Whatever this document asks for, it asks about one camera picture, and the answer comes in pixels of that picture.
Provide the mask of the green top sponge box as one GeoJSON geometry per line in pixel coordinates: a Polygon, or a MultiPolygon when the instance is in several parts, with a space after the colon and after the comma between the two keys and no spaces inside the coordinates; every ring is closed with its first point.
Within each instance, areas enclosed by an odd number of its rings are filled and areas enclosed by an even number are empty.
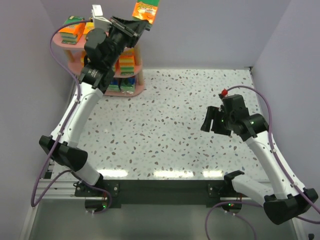
{"type": "MultiPolygon", "coordinates": [[[[80,16],[69,16],[69,18],[64,22],[64,25],[83,21],[85,18],[80,16]]],[[[62,38],[62,43],[75,45],[78,43],[79,39],[83,35],[86,23],[77,23],[73,25],[68,25],[59,31],[62,38]]]]}
{"type": "Polygon", "coordinates": [[[153,25],[156,20],[160,0],[137,0],[133,8],[132,17],[138,20],[147,20],[153,25]]]}

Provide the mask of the orange sponge pack barcode sticker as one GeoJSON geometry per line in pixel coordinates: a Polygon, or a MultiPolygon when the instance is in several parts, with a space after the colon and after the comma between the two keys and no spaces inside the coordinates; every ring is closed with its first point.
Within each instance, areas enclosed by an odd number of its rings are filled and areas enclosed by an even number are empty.
{"type": "Polygon", "coordinates": [[[134,49],[124,51],[118,59],[118,67],[121,76],[132,75],[135,70],[134,49]]]}

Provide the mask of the yellow top sponge box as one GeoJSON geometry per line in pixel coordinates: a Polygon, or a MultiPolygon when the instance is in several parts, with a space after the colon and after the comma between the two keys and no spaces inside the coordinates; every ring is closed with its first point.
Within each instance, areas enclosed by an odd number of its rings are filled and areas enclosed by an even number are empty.
{"type": "Polygon", "coordinates": [[[83,30],[83,38],[85,39],[87,37],[87,34],[93,30],[95,28],[94,23],[93,22],[87,22],[85,24],[84,30],[83,30]]]}

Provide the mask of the orange three sponge pack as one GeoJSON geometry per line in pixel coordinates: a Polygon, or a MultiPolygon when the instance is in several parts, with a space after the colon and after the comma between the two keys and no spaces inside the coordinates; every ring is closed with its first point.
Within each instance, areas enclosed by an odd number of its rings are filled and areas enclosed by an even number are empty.
{"type": "Polygon", "coordinates": [[[86,58],[86,52],[85,51],[82,51],[81,52],[81,56],[80,56],[80,64],[81,66],[83,67],[85,65],[85,58],[86,58]]]}

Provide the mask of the blue Vileda pack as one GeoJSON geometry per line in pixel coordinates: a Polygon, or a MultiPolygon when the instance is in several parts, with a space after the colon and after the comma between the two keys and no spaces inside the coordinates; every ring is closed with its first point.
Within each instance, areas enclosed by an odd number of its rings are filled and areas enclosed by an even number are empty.
{"type": "Polygon", "coordinates": [[[120,92],[121,91],[121,87],[120,87],[118,78],[113,78],[113,80],[110,82],[109,86],[107,87],[107,91],[110,91],[110,92],[120,92]]]}
{"type": "Polygon", "coordinates": [[[136,90],[136,78],[135,77],[122,78],[120,81],[120,90],[122,93],[132,95],[136,90]]]}

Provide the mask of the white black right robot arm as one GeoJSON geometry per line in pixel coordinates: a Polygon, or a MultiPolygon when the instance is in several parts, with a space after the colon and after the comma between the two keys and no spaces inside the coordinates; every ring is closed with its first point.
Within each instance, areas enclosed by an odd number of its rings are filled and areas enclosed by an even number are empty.
{"type": "Polygon", "coordinates": [[[307,212],[319,196],[297,178],[277,145],[271,142],[273,136],[266,119],[259,113],[250,114],[240,94],[223,96],[221,100],[220,107],[207,107],[201,131],[238,135],[255,154],[271,184],[267,187],[237,170],[223,177],[223,190],[251,198],[276,225],[307,212]]]}

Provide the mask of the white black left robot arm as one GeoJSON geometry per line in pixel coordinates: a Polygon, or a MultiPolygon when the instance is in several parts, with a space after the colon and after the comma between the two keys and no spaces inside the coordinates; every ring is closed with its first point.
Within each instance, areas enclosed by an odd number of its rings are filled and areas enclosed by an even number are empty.
{"type": "Polygon", "coordinates": [[[112,82],[113,66],[125,48],[133,48],[148,28],[147,20],[112,17],[108,29],[95,27],[86,35],[84,67],[76,81],[77,90],[58,126],[39,145],[61,166],[96,188],[103,187],[103,176],[88,162],[88,153],[78,148],[81,132],[97,102],[112,82]]]}

